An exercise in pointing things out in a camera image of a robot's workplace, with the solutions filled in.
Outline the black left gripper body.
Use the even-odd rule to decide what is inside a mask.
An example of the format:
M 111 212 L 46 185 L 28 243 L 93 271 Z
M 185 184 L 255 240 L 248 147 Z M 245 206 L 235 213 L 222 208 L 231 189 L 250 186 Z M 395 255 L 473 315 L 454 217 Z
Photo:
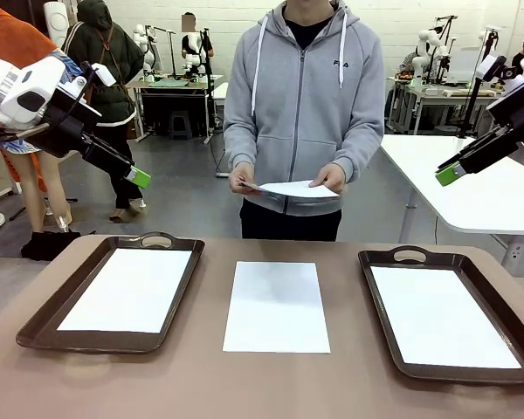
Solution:
M 85 148 L 84 133 L 91 133 L 101 114 L 63 90 L 56 90 L 48 103 L 40 124 L 49 127 L 30 137 L 30 144 L 61 158 L 71 151 Z

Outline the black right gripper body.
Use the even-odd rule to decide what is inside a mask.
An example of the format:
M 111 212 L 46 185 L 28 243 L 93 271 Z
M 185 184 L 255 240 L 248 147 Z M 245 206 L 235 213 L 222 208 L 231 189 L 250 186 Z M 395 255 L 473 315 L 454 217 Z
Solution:
M 487 110 L 503 129 L 505 141 L 524 144 L 524 85 L 496 100 Z

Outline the person's right hand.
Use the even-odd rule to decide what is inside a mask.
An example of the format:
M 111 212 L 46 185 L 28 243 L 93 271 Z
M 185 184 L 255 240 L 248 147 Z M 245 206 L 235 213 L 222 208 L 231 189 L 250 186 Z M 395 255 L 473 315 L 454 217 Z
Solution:
M 231 191 L 240 195 L 259 195 L 254 183 L 254 167 L 246 161 L 240 162 L 229 174 Z

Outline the person's left hand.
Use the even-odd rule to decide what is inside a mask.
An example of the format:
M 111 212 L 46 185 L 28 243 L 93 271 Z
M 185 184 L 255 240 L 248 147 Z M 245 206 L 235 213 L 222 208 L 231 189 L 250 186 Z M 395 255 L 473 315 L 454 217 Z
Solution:
M 346 175 L 343 169 L 335 163 L 324 166 L 310 183 L 311 188 L 325 186 L 337 195 L 343 192 L 345 185 Z

